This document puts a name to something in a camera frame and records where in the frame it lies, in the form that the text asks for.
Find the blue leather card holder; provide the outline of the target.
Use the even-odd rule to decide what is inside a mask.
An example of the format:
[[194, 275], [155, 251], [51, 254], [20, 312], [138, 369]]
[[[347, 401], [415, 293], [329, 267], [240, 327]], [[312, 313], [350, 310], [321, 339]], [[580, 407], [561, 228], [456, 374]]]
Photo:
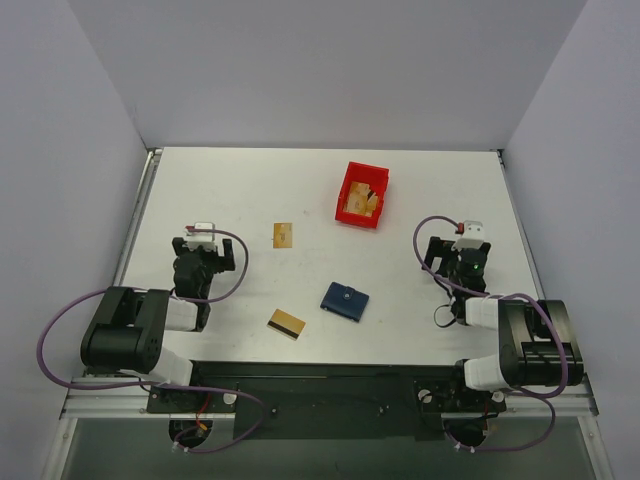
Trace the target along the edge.
[[359, 322], [369, 302], [369, 296], [350, 286], [332, 282], [320, 308], [348, 320]]

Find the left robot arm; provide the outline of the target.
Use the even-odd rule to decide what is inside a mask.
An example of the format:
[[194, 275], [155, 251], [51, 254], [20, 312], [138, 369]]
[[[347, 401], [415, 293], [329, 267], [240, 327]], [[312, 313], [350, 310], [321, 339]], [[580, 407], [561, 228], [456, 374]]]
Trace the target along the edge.
[[108, 288], [85, 332], [80, 356], [85, 366], [98, 371], [172, 385], [172, 402], [192, 412], [203, 405], [206, 388], [192, 378], [193, 362], [163, 345], [164, 335], [202, 331], [211, 311], [214, 276], [233, 272], [236, 264], [232, 241], [223, 240], [219, 251], [212, 234], [194, 240], [176, 237], [172, 247], [174, 288]]

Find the gold card magnetic stripe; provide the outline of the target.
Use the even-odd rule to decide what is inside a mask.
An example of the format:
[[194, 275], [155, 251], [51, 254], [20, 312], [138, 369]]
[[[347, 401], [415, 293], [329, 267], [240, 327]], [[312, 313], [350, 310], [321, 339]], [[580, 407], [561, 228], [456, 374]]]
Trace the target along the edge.
[[267, 326], [285, 335], [287, 338], [297, 340], [303, 332], [306, 323], [283, 310], [276, 309], [267, 322]]

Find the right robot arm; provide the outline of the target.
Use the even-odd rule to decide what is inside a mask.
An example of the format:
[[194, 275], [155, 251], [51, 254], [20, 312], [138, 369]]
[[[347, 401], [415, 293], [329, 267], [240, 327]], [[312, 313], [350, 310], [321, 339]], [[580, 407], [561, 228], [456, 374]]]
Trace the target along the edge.
[[463, 374], [447, 383], [449, 402], [468, 409], [483, 391], [529, 386], [568, 386], [582, 382], [584, 362], [573, 333], [566, 306], [561, 300], [521, 299], [484, 294], [485, 266], [491, 244], [457, 248], [452, 240], [429, 239], [423, 268], [448, 294], [451, 324], [483, 328], [497, 334], [497, 352], [461, 362]]

